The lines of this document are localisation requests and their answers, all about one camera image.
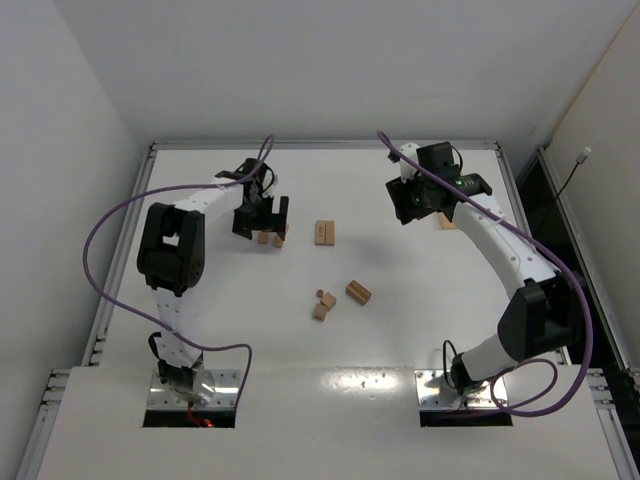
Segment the metal base plate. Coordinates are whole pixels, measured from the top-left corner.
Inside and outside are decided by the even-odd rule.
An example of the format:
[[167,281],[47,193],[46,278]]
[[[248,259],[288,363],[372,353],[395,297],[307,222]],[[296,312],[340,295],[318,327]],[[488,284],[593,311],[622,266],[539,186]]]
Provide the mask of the metal base plate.
[[496,399],[499,405],[508,405],[503,380],[499,380],[493,389],[490,389],[489,381],[484,381],[463,394],[458,394],[446,383],[442,369],[415,370],[414,380],[421,412],[498,412],[499,408],[493,399]]
[[232,411],[240,383],[239,370],[202,370],[191,390],[163,383],[157,370],[151,377],[146,408],[149,411],[185,411],[189,403],[197,412]]

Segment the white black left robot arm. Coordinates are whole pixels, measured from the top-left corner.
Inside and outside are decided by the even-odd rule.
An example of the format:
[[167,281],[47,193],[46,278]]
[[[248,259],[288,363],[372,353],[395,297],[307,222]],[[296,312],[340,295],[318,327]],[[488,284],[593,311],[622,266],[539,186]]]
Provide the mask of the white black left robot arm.
[[273,210],[277,175],[270,166],[248,158],[216,177],[229,184],[209,184],[177,202],[152,204],[137,255],[137,269],[153,293],[159,320],[168,326],[149,340],[160,381],[194,403],[213,391],[205,385],[212,376],[203,366],[204,350],[185,341],[195,325],[191,309],[205,271],[207,230],[229,214],[231,232],[248,240],[266,233],[284,241],[288,230],[289,198],[281,197],[279,209]]

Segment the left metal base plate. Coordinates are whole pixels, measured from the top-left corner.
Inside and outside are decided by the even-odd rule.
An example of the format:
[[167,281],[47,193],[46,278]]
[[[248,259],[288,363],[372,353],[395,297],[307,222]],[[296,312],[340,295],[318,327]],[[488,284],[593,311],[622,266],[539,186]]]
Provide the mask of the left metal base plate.
[[163,383],[157,370],[151,377],[146,408],[149,411],[185,411],[189,403],[197,412],[232,411],[240,383],[239,370],[202,370],[191,390]]

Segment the wood block with engraved text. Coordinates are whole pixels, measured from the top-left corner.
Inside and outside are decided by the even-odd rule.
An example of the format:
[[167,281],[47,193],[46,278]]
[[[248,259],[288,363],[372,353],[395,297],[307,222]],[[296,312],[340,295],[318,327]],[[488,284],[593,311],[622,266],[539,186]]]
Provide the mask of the wood block with engraved text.
[[315,238],[316,245],[326,244],[326,221],[325,220],[317,220],[315,222],[314,238]]

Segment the wood block numbered 30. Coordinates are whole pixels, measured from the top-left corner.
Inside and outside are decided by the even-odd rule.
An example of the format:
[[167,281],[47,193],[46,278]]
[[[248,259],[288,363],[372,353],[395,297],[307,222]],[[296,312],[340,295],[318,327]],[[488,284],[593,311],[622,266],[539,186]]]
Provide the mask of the wood block numbered 30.
[[284,245],[284,240],[276,233],[263,231],[258,234],[258,243],[261,245],[271,243],[274,248],[281,249]]

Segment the plain light wood block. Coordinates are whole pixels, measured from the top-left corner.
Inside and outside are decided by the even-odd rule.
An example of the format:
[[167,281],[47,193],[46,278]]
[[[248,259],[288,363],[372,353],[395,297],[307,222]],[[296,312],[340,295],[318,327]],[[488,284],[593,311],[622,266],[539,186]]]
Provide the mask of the plain light wood block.
[[333,220],[327,220],[325,222],[325,245],[335,245],[335,222]]

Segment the short light wood block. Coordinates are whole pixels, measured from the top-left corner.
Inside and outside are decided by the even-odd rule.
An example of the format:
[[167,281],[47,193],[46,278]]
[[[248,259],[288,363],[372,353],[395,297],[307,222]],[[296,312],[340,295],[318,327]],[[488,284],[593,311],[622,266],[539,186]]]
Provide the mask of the short light wood block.
[[329,309],[326,305],[318,303],[315,305],[313,309],[312,318],[314,320],[323,322],[326,319],[328,312],[329,312]]
[[331,310],[335,307],[337,300],[331,293],[325,292],[320,299],[320,303],[324,305],[328,310]]

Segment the aluminium table frame rail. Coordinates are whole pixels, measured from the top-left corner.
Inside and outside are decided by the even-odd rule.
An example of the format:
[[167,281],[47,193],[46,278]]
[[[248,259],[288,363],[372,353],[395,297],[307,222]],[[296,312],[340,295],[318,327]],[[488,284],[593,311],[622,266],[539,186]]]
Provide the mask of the aluminium table frame rail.
[[[494,150],[500,149],[496,141],[461,140],[451,143],[459,150]],[[174,140],[154,142],[153,151],[161,150],[249,150],[255,152],[261,142],[250,141],[213,141],[213,140]],[[384,144],[380,140],[275,140],[274,147],[280,150],[342,150],[342,149],[381,149]]]

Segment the transparent amber plastic box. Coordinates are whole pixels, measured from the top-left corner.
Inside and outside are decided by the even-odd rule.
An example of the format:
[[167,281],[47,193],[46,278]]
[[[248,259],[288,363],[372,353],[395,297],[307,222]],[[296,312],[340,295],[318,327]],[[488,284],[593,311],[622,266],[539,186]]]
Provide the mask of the transparent amber plastic box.
[[440,213],[438,216],[439,225],[442,230],[456,230],[457,226],[450,221],[443,213]]

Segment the dark striped wood block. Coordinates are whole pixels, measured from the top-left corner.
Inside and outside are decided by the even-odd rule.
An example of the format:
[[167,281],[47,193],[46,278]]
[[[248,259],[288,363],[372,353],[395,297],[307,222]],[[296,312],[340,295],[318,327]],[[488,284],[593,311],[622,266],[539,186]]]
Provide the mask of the dark striped wood block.
[[346,294],[358,304],[364,306],[371,299],[371,292],[356,280],[349,282],[345,288]]

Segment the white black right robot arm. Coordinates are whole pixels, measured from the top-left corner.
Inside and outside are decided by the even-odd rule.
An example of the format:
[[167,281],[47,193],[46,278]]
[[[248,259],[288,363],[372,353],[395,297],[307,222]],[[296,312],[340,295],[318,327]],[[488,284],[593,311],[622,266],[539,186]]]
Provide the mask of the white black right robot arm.
[[464,173],[462,156],[450,143],[390,147],[388,158],[400,166],[399,177],[386,184],[397,219],[408,224],[444,215],[473,242],[509,298],[495,334],[454,356],[448,377],[458,393],[592,336],[581,277],[505,220],[489,183]]

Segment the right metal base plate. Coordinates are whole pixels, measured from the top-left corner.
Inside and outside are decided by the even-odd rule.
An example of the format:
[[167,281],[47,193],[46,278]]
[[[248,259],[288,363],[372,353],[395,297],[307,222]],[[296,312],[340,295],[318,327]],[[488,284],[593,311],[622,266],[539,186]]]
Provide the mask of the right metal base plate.
[[458,394],[446,383],[442,369],[415,370],[414,380],[421,412],[498,412],[499,408],[493,399],[496,399],[499,405],[508,405],[503,380],[499,380],[493,389],[490,389],[489,381],[484,381],[463,394]]

